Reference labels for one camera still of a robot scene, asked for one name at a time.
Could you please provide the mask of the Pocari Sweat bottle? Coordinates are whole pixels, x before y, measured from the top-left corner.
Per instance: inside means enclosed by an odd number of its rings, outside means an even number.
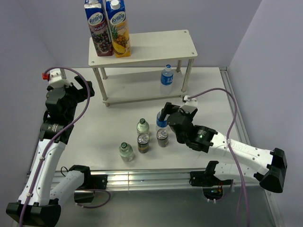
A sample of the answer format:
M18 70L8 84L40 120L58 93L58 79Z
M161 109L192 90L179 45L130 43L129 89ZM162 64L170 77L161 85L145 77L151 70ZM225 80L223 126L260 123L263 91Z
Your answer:
M170 64L167 64L161 72L160 92L163 95L169 95L172 90L174 72Z
M168 127L167 125L168 115L165 116L163 121L160 121L160 115L161 115L161 111L158 112L156 117L156 131L158 131L159 129L167 129Z

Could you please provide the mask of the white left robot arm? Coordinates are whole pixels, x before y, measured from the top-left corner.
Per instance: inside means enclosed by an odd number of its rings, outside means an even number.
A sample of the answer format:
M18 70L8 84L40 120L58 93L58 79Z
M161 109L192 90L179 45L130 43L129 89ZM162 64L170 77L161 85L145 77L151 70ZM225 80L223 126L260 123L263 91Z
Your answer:
M73 165L64 179L51 187L57 164L74 127L76 107L83 101L89 102L95 94L91 81L80 76L75 76L75 80L81 89L67 83L47 88L46 111L33 168L18 201L9 203L6 208L6 213L21 227L54 227L63 204L74 191L92 186L90 168Z

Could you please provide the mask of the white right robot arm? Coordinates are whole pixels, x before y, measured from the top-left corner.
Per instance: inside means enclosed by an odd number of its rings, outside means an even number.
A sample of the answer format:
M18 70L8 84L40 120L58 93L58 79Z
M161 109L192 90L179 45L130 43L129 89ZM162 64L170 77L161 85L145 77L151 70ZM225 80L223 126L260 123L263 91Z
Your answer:
M282 193L287 170L287 160L282 149L266 150L254 148L235 140L228 140L223 134L206 126L193 125L197 113L185 111L184 107L167 102L161 110L160 119L167 117L167 124L175 133L177 142L204 153L227 157L232 152L240 164L245 164L257 172L253 174L264 189Z

